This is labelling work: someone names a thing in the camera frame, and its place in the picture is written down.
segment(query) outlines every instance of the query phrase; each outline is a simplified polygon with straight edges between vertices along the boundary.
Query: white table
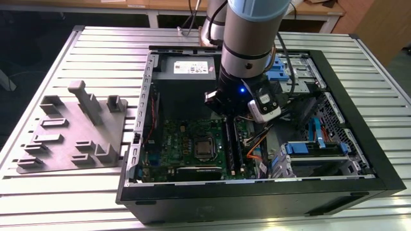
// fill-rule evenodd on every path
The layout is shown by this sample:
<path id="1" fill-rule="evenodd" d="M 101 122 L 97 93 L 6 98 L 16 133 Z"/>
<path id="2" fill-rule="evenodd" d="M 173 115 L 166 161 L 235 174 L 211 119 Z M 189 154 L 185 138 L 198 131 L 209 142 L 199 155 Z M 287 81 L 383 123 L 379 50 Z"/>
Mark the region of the white table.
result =
<path id="1" fill-rule="evenodd" d="M 322 50 L 354 100 L 394 167 L 411 187 L 410 98 L 363 46 L 347 35 L 282 33 L 290 49 Z M 20 175 L 15 160 L 30 141 L 38 107 L 45 95 L 63 101 L 77 98 L 67 91 L 83 79 L 87 92 L 99 99 L 118 94 L 129 100 L 122 155 L 133 141 L 134 117 L 142 86 L 149 45 L 199 45 L 174 29 L 81 27 L 71 33 L 43 84 L 0 152 L 0 227 L 11 230 L 118 230 L 145 228 L 127 209 L 115 203 L 121 167 Z M 405 230 L 411 227 L 411 190 L 370 200 L 333 216 L 233 220 L 173 224 L 178 230 Z"/>
<path id="2" fill-rule="evenodd" d="M 54 7 L 54 6 L 27 6 L 2 4 L 0 10 L 6 11 L 37 11 L 37 12 L 69 12 L 69 13 L 127 13 L 127 14 L 146 14 L 149 16 L 150 27 L 159 28 L 159 15 L 190 15 L 190 11 L 178 10 L 154 10 L 147 9 L 145 6 L 135 6 L 131 8 L 93 8 L 93 7 Z M 198 12 L 198 16 L 206 16 L 206 12 Z M 298 20 L 323 21 L 321 33 L 331 33 L 337 25 L 341 15 L 298 15 Z M 294 14 L 285 16 L 285 19 L 294 19 Z"/>

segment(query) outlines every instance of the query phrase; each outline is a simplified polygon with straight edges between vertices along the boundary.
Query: sticker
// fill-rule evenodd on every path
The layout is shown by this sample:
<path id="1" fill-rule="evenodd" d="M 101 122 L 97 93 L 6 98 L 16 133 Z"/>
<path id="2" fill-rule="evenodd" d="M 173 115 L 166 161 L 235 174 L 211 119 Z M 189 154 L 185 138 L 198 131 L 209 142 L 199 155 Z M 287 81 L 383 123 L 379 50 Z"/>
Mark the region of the sticker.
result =
<path id="1" fill-rule="evenodd" d="M 145 5 L 127 5 L 127 7 L 134 7 L 134 8 L 146 8 Z"/>
<path id="2" fill-rule="evenodd" d="M 262 163 L 259 163 L 259 169 L 262 169 L 263 173 L 266 174 L 267 173 L 267 167 L 266 165 Z"/>
<path id="3" fill-rule="evenodd" d="M 209 74 L 207 61 L 178 61 L 174 63 L 175 74 Z"/>

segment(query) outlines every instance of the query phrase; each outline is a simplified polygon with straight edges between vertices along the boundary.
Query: power supply label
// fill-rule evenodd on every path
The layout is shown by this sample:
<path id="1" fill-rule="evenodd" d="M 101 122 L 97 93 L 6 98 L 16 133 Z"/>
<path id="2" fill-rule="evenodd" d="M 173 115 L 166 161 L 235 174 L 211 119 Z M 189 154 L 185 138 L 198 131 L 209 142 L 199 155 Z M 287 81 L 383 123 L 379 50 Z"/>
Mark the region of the power supply label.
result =
<path id="1" fill-rule="evenodd" d="M 207 61 L 178 61 L 174 63 L 175 74 L 209 74 Z"/>

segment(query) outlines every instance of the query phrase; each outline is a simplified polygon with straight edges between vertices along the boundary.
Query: floor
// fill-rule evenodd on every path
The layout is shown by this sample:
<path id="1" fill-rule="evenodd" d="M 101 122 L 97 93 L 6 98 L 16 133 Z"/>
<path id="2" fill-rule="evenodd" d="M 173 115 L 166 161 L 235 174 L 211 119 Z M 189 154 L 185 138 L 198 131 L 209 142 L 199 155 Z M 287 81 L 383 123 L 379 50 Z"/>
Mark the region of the floor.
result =
<path id="1" fill-rule="evenodd" d="M 18 85 L 14 92 L 0 89 L 0 148 L 6 144 L 75 25 L 149 27 L 145 15 L 0 12 L 0 69 Z M 186 17 L 159 18 L 163 27 L 182 25 Z M 411 56 L 401 52 L 387 67 L 411 95 Z"/>

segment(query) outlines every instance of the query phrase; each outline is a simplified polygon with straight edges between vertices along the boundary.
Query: wire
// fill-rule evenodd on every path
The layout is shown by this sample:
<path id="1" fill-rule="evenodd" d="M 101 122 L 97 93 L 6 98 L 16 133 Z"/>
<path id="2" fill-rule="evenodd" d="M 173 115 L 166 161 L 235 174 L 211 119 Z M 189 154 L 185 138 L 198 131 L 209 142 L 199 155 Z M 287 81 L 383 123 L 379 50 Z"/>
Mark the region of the wire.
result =
<path id="1" fill-rule="evenodd" d="M 293 8 L 294 8 L 294 19 L 297 20 L 297 8 L 295 8 L 295 5 L 294 5 L 293 2 L 290 2 L 290 4 L 291 4 L 291 6 L 293 6 Z"/>
<path id="2" fill-rule="evenodd" d="M 262 163 L 266 167 L 269 166 L 269 150 L 267 150 L 267 139 L 263 139 L 261 145 L 261 153 L 262 153 Z M 263 171 L 263 169 L 259 167 L 259 172 L 262 172 L 262 174 L 259 174 L 259 178 L 263 179 L 267 177 L 267 170 Z"/>
<path id="3" fill-rule="evenodd" d="M 247 153 L 247 158 L 254 158 L 254 159 L 259 159 L 262 160 L 262 157 L 257 156 L 257 155 L 251 155 L 253 151 L 257 149 L 258 145 L 262 143 L 263 139 L 267 137 L 267 134 L 258 140 L 257 144 L 254 145 L 254 147 L 250 149 L 249 153 Z"/>
<path id="4" fill-rule="evenodd" d="M 225 6 L 227 5 L 227 2 L 229 1 L 225 1 L 223 4 L 221 5 L 221 7 L 217 9 L 215 13 L 213 14 L 213 17 L 211 17 L 211 20 L 210 20 L 210 25 L 209 25 L 209 34 L 207 34 L 207 38 L 209 38 L 209 41 L 210 43 L 213 42 L 213 39 L 211 39 L 211 25 L 213 25 L 213 22 L 218 16 L 218 14 L 221 13 L 222 9 L 225 8 Z"/>
<path id="5" fill-rule="evenodd" d="M 11 64 L 11 65 L 19 67 L 19 69 L 23 69 L 22 66 L 20 66 L 19 64 L 16 64 L 16 63 L 14 63 L 14 62 L 11 62 L 11 61 L 8 61 L 8 60 L 3 60 L 3 59 L 2 59 L 0 62 L 8 63 L 8 64 Z M 7 81 L 8 81 L 8 90 L 12 91 L 12 80 L 11 80 L 10 76 L 7 76 Z"/>
<path id="6" fill-rule="evenodd" d="M 27 74 L 27 73 L 47 73 L 47 72 L 46 71 L 23 71 L 20 73 L 16 73 L 16 74 L 11 75 L 8 78 L 19 76 L 22 74 Z"/>
<path id="7" fill-rule="evenodd" d="M 289 95 L 293 96 L 294 90 L 295 90 L 294 68 L 293 68 L 293 64 L 291 64 L 290 55 L 289 55 L 287 47 L 286 47 L 286 44 L 285 44 L 285 40 L 283 40 L 282 35 L 281 35 L 279 32 L 277 33 L 277 36 L 278 36 L 278 40 L 281 41 L 281 44 L 282 44 L 282 47 L 283 47 L 283 51 L 285 51 L 285 54 L 286 54 L 286 58 L 287 58 L 287 64 L 289 64 L 289 69 L 290 69 L 290 73 L 291 73 L 291 81 L 293 81 L 291 90 L 289 92 Z"/>
<path id="8" fill-rule="evenodd" d="M 146 138 L 146 141 L 145 141 L 145 143 L 143 143 L 143 145 L 149 142 L 149 139 L 150 139 L 150 137 L 151 137 L 151 135 L 153 135 L 153 132 L 154 132 L 154 128 L 155 128 L 155 99 L 154 99 L 154 97 L 151 96 L 151 99 L 153 99 L 153 128 L 150 129 L 150 132 L 149 132 L 149 136 L 147 136 L 147 138 Z"/>
<path id="9" fill-rule="evenodd" d="M 273 48 L 271 48 L 271 59 L 270 59 L 270 63 L 265 69 L 265 72 L 266 73 L 267 71 L 270 71 L 273 65 L 274 65 L 274 60 L 275 60 L 275 44 L 273 45 Z"/>
<path id="10" fill-rule="evenodd" d="M 190 8 L 190 13 L 193 14 L 191 0 L 189 0 L 189 8 Z"/>
<path id="11" fill-rule="evenodd" d="M 262 131 L 247 140 L 246 144 L 249 144 L 253 141 L 255 141 L 261 136 L 267 135 L 273 126 L 274 126 L 274 120 L 271 120 L 269 123 L 266 123 L 265 128 L 262 129 Z"/>
<path id="12" fill-rule="evenodd" d="M 217 160 L 218 156 L 219 156 L 219 153 L 217 152 L 217 156 L 213 158 L 213 161 Z"/>
<path id="13" fill-rule="evenodd" d="M 47 73 L 46 71 L 23 71 L 20 73 L 16 73 L 11 76 L 8 76 L 8 90 L 12 91 L 12 80 L 11 78 L 15 77 L 15 76 L 19 76 L 19 75 L 23 75 L 23 74 L 27 74 L 27 73 Z"/>
<path id="14" fill-rule="evenodd" d="M 326 137 L 326 133 L 325 133 L 325 130 L 322 130 L 322 135 L 323 135 L 323 138 L 325 138 L 325 141 L 327 142 L 327 137 Z"/>
<path id="15" fill-rule="evenodd" d="M 189 16 L 189 18 L 187 18 L 186 22 L 183 23 L 182 27 L 178 27 L 178 30 L 182 32 L 182 35 L 186 36 L 186 37 L 190 35 L 191 30 L 193 30 L 193 25 L 194 25 L 195 17 L 198 16 L 198 11 L 199 11 L 201 4 L 202 4 L 202 0 L 198 0 L 197 6 L 195 6 L 195 10 L 193 11 L 193 9 L 191 9 L 191 1 L 189 0 L 189 6 L 190 6 L 191 15 Z M 185 34 L 185 31 L 183 31 L 182 28 L 186 26 L 186 24 L 187 24 L 187 22 L 190 21 L 191 18 L 193 18 L 193 20 L 191 20 L 189 32 L 187 32 L 187 34 Z"/>
<path id="16" fill-rule="evenodd" d="M 327 130 L 326 130 L 325 127 L 322 127 L 322 131 L 323 131 L 323 133 L 325 133 L 325 139 L 326 139 L 326 141 L 330 142 L 331 139 L 330 139 L 329 132 L 327 132 Z"/>
<path id="17" fill-rule="evenodd" d="M 239 118 L 245 119 L 245 120 L 250 120 L 250 121 L 254 121 L 255 119 L 251 119 L 251 118 L 247 118 L 247 117 L 243 117 L 243 116 L 238 116 Z"/>

